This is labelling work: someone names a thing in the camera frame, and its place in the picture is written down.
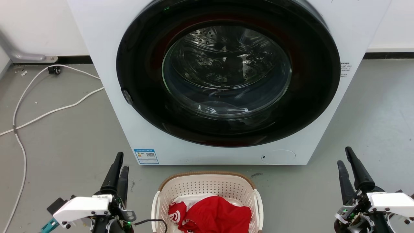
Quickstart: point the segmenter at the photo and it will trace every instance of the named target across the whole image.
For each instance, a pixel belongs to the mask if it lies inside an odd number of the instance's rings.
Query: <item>wire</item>
[[[387,216],[387,224],[390,227],[390,229],[392,230],[392,232],[395,233],[395,230],[392,228],[391,223],[390,223],[390,215],[394,216],[395,214],[388,214],[388,216]]]
[[[167,233],[167,229],[168,229],[167,223],[162,219],[146,219],[146,220],[141,221],[141,222],[133,223],[133,225],[137,226],[137,225],[140,225],[140,224],[143,224],[143,223],[146,223],[146,222],[162,222],[162,223],[164,223],[164,226],[165,226],[164,233]]]
[[[13,207],[13,210],[12,210],[12,213],[10,214],[10,218],[9,218],[9,221],[7,222],[7,225],[6,225],[6,227],[4,228],[4,231],[3,231],[3,233],[6,233],[6,231],[7,231],[7,229],[9,228],[9,226],[10,226],[10,223],[12,222],[12,219],[13,219],[13,216],[14,216],[14,213],[16,212],[16,209],[17,209],[17,205],[19,204],[19,201],[20,201],[20,197],[22,196],[22,192],[23,192],[23,188],[24,188],[24,184],[26,183],[26,172],[27,172],[27,160],[26,160],[26,151],[24,150],[24,147],[23,147],[23,144],[22,144],[22,142],[20,141],[20,139],[19,139],[19,136],[17,135],[17,129],[21,129],[21,128],[23,128],[23,127],[25,127],[25,126],[27,126],[27,125],[29,125],[29,124],[31,124],[31,123],[33,123],[33,122],[35,122],[35,121],[37,121],[37,120],[39,120],[39,119],[41,119],[41,118],[43,118],[43,117],[45,117],[45,116],[47,116],[47,115],[49,115],[49,114],[52,114],[52,113],[54,113],[54,112],[57,112],[57,111],[60,111],[60,110],[63,110],[63,109],[66,109],[66,108],[70,108],[70,107],[74,107],[74,106],[76,106],[76,105],[78,105],[79,103],[81,103],[82,101],[84,101],[87,97],[89,97],[89,96],[91,96],[92,94],[94,94],[94,93],[96,93],[96,92],[98,92],[98,91],[100,91],[100,90],[103,90],[104,88],[103,87],[101,87],[101,88],[99,88],[99,89],[97,89],[97,90],[95,90],[95,91],[93,91],[93,92],[91,92],[91,93],[89,93],[89,94],[87,94],[85,97],[83,97],[81,100],[79,100],[78,102],[76,102],[76,103],[74,103],[74,104],[71,104],[71,105],[68,105],[68,106],[65,106],[65,107],[61,107],[61,108],[58,108],[58,109],[55,109],[55,110],[52,110],[52,111],[50,111],[50,112],[48,112],[48,113],[45,113],[45,114],[43,114],[43,115],[41,115],[41,116],[39,116],[38,118],[36,118],[36,119],[33,119],[33,120],[31,120],[31,121],[29,121],[29,122],[27,122],[26,124],[23,124],[23,125],[21,125],[21,126],[19,126],[19,127],[15,127],[15,122],[16,122],[16,113],[17,113],[17,110],[19,109],[19,106],[20,106],[20,103],[22,102],[22,99],[23,99],[23,97],[24,97],[24,95],[26,94],[26,91],[29,89],[29,87],[30,87],[30,85],[33,83],[33,81],[42,73],[42,72],[44,72],[45,70],[47,70],[49,67],[54,67],[54,66],[62,66],[62,67],[66,67],[66,68],[69,68],[69,69],[72,69],[72,70],[76,70],[76,71],[79,71],[79,72],[81,72],[81,73],[84,73],[84,74],[87,74],[87,75],[89,75],[89,76],[91,76],[91,77],[94,77],[94,78],[97,78],[97,79],[100,79],[100,78],[98,78],[98,77],[96,77],[96,76],[94,76],[94,75],[91,75],[91,74],[89,74],[89,73],[87,73],[87,72],[85,72],[85,71],[82,71],[82,70],[78,70],[78,69],[75,69],[75,68],[72,68],[72,67],[70,67],[70,66],[65,66],[65,65],[51,65],[51,66],[48,66],[48,67],[46,67],[46,68],[44,68],[42,71],[40,71],[33,79],[32,79],[32,81],[29,83],[29,85],[26,87],[26,89],[24,90],[24,92],[23,92],[23,94],[22,94],[22,96],[20,97],[20,99],[19,99],[19,101],[18,101],[18,103],[17,103],[17,106],[16,106],[16,109],[14,110],[14,114],[13,114],[13,128],[15,128],[15,130],[14,129],[11,129],[11,130],[8,130],[8,131],[5,131],[5,132],[3,132],[3,133],[0,133],[0,136],[2,136],[2,135],[5,135],[6,133],[10,133],[10,132],[13,132],[14,131],[14,134],[15,134],[15,136],[16,136],[16,139],[17,139],[17,142],[19,143],[19,145],[20,145],[20,147],[22,148],[22,152],[23,152],[23,158],[24,158],[24,169],[23,169],[23,181],[22,181],[22,186],[20,187],[20,191],[19,191],[19,194],[18,194],[18,196],[17,196],[17,200],[16,200],[16,203],[14,204],[14,207]]]

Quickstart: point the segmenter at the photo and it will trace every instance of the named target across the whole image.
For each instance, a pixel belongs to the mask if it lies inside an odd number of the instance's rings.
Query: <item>brown basket rim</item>
[[[164,188],[165,184],[167,182],[169,182],[170,180],[177,178],[177,177],[183,177],[183,176],[190,176],[190,175],[233,175],[233,176],[237,176],[240,178],[245,179],[250,186],[252,187],[252,189],[256,189],[256,185],[253,183],[253,181],[248,178],[247,176],[238,173],[238,172],[226,172],[226,171],[199,171],[199,172],[183,172],[183,173],[178,173],[178,174],[174,174],[171,175],[170,177],[168,177],[167,179],[165,179],[161,185],[158,188],[158,191],[162,191],[162,189]]]

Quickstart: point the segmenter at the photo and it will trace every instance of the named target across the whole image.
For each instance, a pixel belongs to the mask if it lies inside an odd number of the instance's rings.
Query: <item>white washing machine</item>
[[[139,164],[306,165],[390,0],[68,2]]]

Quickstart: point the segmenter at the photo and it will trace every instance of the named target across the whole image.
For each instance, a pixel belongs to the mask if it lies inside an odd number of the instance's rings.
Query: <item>washing machine door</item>
[[[340,61],[306,2],[158,0],[125,32],[117,72],[128,103],[157,128],[240,147],[314,121],[335,95]]]

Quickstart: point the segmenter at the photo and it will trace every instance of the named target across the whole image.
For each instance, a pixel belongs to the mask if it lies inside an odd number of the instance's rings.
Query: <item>teal connector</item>
[[[58,227],[59,223],[56,221],[56,219],[52,218],[48,224],[46,224],[44,227],[42,227],[41,233],[50,233],[51,231],[55,230],[56,227]]]

